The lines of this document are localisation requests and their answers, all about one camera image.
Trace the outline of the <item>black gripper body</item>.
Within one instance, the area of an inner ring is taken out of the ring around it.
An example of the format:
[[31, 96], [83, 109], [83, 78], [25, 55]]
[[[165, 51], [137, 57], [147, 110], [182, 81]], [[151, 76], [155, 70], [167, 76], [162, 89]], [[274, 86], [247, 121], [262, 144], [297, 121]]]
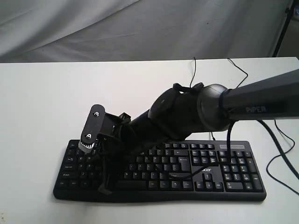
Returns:
[[104, 177], [115, 177], [133, 157], [154, 147], [154, 124], [144, 112], [134, 120], [102, 112], [96, 117]]

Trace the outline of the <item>grey black piper robot arm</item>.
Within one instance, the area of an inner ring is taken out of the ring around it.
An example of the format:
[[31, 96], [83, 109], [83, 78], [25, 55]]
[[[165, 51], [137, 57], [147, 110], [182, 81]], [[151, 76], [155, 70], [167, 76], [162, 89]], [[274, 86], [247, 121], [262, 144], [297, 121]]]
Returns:
[[149, 110], [136, 119], [109, 114], [95, 105], [91, 117], [97, 138], [103, 142], [103, 182], [98, 190], [111, 194], [120, 164], [129, 155], [170, 140], [184, 140], [192, 133], [231, 132], [239, 120], [296, 119], [299, 116], [297, 70], [243, 87], [228, 89], [220, 84], [193, 87], [179, 84], [166, 90]]

